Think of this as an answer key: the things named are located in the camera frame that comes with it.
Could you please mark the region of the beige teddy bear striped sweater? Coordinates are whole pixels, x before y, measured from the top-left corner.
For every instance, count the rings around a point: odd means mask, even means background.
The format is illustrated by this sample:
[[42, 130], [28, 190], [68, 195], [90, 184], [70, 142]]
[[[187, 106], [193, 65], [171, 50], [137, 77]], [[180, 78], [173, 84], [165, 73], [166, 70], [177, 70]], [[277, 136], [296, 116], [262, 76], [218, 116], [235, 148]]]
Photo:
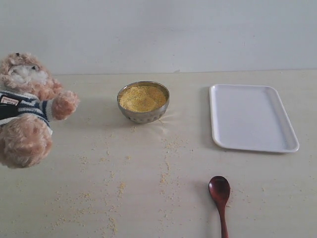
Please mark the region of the beige teddy bear striped sweater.
[[17, 106], [19, 117], [0, 121], [1, 164], [14, 169], [39, 164], [52, 148], [50, 122], [69, 118], [79, 102], [35, 56], [8, 54], [0, 62], [0, 105]]

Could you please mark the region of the dark red wooden spoon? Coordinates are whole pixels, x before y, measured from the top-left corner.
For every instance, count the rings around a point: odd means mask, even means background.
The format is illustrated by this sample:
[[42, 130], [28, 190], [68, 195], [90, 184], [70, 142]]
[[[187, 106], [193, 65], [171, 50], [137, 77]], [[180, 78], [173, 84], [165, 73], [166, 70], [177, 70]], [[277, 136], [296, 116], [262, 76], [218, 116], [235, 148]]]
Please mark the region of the dark red wooden spoon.
[[209, 192], [219, 213], [221, 237], [228, 238], [227, 224], [225, 219], [225, 208], [230, 197], [230, 185], [228, 180], [223, 176], [212, 177], [209, 182]]

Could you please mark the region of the steel bowl of yellow grain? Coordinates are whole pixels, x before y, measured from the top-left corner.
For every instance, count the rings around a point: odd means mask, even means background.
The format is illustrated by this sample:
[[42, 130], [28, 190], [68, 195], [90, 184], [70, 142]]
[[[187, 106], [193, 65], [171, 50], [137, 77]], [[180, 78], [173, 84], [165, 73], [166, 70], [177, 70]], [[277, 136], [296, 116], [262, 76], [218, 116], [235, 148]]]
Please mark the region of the steel bowl of yellow grain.
[[129, 120], [151, 123], [160, 119], [169, 105], [169, 90], [153, 81], [138, 81], [123, 87], [117, 94], [117, 104]]

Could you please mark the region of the white rectangular plastic tray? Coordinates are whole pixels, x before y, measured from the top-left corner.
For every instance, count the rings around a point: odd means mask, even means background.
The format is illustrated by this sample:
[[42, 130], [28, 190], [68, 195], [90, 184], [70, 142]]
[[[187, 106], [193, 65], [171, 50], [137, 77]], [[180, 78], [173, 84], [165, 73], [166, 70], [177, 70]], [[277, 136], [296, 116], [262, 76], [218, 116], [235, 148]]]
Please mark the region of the white rectangular plastic tray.
[[211, 129], [221, 148], [294, 153], [299, 141], [276, 89], [215, 84], [209, 88]]

